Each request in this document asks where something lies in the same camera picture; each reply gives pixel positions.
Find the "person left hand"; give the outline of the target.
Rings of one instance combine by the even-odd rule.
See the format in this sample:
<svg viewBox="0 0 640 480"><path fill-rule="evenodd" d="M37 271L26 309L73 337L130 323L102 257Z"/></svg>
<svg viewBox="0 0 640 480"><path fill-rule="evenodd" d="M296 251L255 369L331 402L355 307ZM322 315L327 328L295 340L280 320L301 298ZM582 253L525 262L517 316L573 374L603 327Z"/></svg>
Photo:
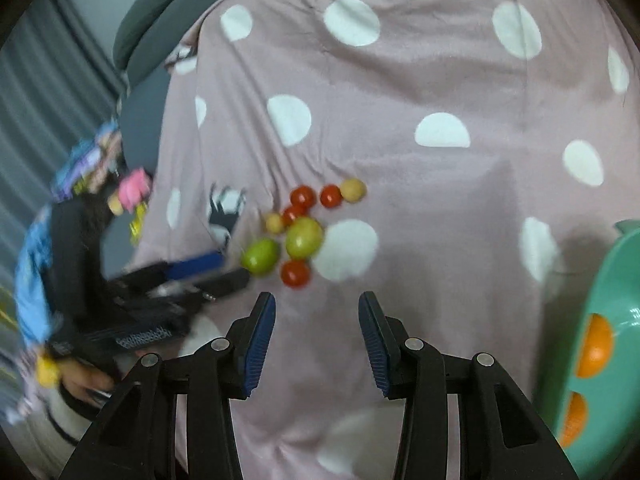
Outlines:
<svg viewBox="0 0 640 480"><path fill-rule="evenodd" d="M74 359L58 361L61 384L75 399L101 406L115 387L113 378L102 370Z"/></svg>

